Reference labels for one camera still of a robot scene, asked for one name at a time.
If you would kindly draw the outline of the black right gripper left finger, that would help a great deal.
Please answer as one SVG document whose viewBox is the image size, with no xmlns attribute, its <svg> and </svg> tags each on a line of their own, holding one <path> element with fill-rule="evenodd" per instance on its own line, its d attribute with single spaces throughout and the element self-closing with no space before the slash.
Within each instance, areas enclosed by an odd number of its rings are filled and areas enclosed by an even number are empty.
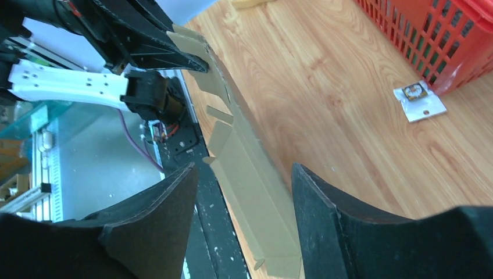
<svg viewBox="0 0 493 279">
<path fill-rule="evenodd" d="M 81 220 L 1 214 L 2 278 L 180 278 L 198 189 L 189 163 Z"/>
</svg>

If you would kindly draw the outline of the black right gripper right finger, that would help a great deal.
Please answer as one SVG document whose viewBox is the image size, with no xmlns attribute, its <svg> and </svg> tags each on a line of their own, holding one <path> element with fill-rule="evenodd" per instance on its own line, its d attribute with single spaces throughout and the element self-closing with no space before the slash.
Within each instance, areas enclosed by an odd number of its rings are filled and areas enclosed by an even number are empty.
<svg viewBox="0 0 493 279">
<path fill-rule="evenodd" d="M 409 219 L 292 166 L 306 278 L 491 278 L 492 207 L 457 206 Z"/>
</svg>

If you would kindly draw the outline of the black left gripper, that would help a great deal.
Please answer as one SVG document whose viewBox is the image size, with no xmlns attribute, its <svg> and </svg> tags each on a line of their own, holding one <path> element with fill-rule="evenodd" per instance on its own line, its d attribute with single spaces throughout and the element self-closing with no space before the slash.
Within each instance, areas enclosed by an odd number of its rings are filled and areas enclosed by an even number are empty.
<svg viewBox="0 0 493 279">
<path fill-rule="evenodd" d="M 209 70 L 171 40 L 173 22 L 156 1 L 1 1 L 1 41 L 30 38 L 26 18 L 85 37 L 112 73 L 122 73 L 128 63 L 149 70 Z"/>
</svg>

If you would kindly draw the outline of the brown cardboard paper box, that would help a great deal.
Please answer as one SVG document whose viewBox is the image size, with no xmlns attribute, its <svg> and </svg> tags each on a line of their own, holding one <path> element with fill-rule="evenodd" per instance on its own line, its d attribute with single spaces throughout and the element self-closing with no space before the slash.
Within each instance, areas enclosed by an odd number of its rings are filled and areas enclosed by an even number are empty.
<svg viewBox="0 0 493 279">
<path fill-rule="evenodd" d="M 219 97 L 205 162 L 212 168 L 255 261 L 269 276 L 302 278 L 302 253 L 295 210 L 284 177 L 276 169 L 252 124 L 253 116 L 226 66 L 199 33 L 173 26 L 169 37 L 179 50 L 196 55 L 207 72 L 191 71 L 198 87 Z"/>
</svg>

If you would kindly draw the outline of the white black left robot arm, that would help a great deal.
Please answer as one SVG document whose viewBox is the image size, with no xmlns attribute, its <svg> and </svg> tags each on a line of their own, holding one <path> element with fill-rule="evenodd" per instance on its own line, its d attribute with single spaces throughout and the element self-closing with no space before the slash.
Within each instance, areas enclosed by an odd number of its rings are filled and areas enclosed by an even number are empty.
<svg viewBox="0 0 493 279">
<path fill-rule="evenodd" d="M 7 40 L 29 39 L 25 19 L 83 36 L 104 58 L 106 73 L 33 63 Z M 1 104 L 68 101 L 104 105 L 146 121 L 174 123 L 183 102 L 169 91 L 161 70 L 206 73 L 209 65 L 169 37 L 173 21 L 155 1 L 2 1 Z"/>
</svg>

